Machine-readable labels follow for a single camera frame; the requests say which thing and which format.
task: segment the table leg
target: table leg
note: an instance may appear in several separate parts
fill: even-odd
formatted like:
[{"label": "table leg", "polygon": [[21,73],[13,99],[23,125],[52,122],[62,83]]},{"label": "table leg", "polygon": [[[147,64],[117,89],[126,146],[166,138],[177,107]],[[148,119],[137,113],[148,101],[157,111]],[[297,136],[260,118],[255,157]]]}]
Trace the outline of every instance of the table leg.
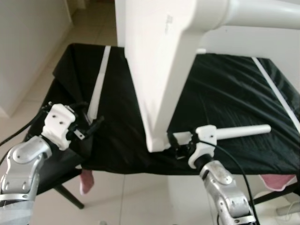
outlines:
[{"label": "table leg", "polygon": [[71,203],[77,206],[80,210],[84,208],[84,204],[82,204],[74,195],[72,195],[64,186],[58,185],[54,188],[58,193],[67,198]]},{"label": "table leg", "polygon": [[298,184],[291,184],[289,186],[287,186],[283,191],[273,191],[267,195],[261,196],[259,198],[254,199],[254,204],[259,204],[259,203],[263,203],[266,202],[268,200],[272,200],[274,198],[278,198],[281,197],[283,195],[287,195],[289,193],[292,193],[293,191],[295,191],[298,188]]}]

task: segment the white handle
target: white handle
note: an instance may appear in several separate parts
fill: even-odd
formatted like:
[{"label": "white handle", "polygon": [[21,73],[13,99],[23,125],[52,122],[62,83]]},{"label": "white handle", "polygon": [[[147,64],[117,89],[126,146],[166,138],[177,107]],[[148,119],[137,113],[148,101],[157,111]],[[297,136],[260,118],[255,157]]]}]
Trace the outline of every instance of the white handle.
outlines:
[{"label": "white handle", "polygon": [[223,25],[300,29],[300,5],[278,0],[230,0]]},{"label": "white handle", "polygon": [[269,133],[271,127],[267,124],[257,125],[257,126],[247,126],[247,127],[233,127],[233,128],[221,128],[217,129],[217,140],[243,137],[249,135],[259,135],[264,133]]}]

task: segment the pink towel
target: pink towel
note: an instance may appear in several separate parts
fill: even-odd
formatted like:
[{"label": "pink towel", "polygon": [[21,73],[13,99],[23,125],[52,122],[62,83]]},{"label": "pink towel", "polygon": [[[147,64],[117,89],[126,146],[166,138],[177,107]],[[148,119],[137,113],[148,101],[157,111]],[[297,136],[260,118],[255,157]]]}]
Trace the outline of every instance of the pink towel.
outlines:
[{"label": "pink towel", "polygon": [[266,188],[268,188],[271,191],[283,191],[294,177],[295,175],[260,175],[260,178],[262,179]]},{"label": "pink towel", "polygon": [[80,174],[80,194],[86,195],[94,186],[94,177],[92,170],[82,170]]}]

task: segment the white floor tile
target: white floor tile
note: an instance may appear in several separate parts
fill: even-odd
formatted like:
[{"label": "white floor tile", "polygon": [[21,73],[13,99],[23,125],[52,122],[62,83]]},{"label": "white floor tile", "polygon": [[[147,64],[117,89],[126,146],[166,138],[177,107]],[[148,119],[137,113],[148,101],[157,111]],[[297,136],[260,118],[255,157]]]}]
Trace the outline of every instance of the white floor tile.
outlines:
[{"label": "white floor tile", "polygon": [[89,10],[77,10],[73,15],[73,24],[74,26],[93,26],[93,27],[101,27],[107,16],[107,10],[105,6],[96,7]]},{"label": "white floor tile", "polygon": [[91,2],[87,8],[87,13],[91,15],[111,13],[114,11],[114,4],[111,2]]},{"label": "white floor tile", "polygon": [[213,225],[208,193],[199,176],[169,176],[175,224]]},{"label": "white floor tile", "polygon": [[198,176],[126,175],[121,225],[213,225]]},{"label": "white floor tile", "polygon": [[42,74],[39,76],[37,81],[31,87],[30,91],[25,97],[25,100],[43,102],[50,88],[50,85],[54,79],[52,72],[53,72],[53,68],[51,67],[47,67],[42,72]]},{"label": "white floor tile", "polygon": [[103,27],[97,39],[97,45],[117,46],[117,31],[114,27]]},{"label": "white floor tile", "polygon": [[120,219],[121,193],[124,175],[94,172],[95,186],[85,196],[79,194],[79,178],[68,181],[64,186],[85,204],[77,209],[55,190],[39,195],[36,199],[31,225],[118,225]]},{"label": "white floor tile", "polygon": [[114,8],[107,13],[103,26],[105,27],[116,27],[116,14]]},{"label": "white floor tile", "polygon": [[168,178],[152,174],[125,176],[121,225],[171,225]]},{"label": "white floor tile", "polygon": [[100,27],[75,26],[68,34],[65,42],[94,44],[100,32]]},{"label": "white floor tile", "polygon": [[[268,194],[270,191],[264,191],[255,196],[255,198]],[[272,199],[256,205],[256,212],[261,225],[299,225],[300,213],[293,213],[284,216],[278,216],[276,209],[290,206],[284,197]]]}]

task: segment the tile floor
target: tile floor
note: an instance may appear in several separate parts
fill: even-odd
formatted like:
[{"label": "tile floor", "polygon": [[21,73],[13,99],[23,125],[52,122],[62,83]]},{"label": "tile floor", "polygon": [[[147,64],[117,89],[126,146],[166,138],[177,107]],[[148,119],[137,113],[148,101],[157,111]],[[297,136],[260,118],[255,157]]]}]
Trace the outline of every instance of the tile floor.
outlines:
[{"label": "tile floor", "polygon": [[[0,118],[0,140],[17,131],[38,111],[53,80],[52,71],[68,44],[117,45],[114,5],[93,3],[73,15],[74,28],[10,119]],[[0,157],[22,141],[24,133],[0,147]],[[0,166],[0,174],[6,170]],[[32,225],[216,225],[216,211],[203,182],[196,176],[120,175],[94,172],[96,184],[79,194],[79,179],[65,183],[86,207],[77,209],[54,190],[36,199]]]}]

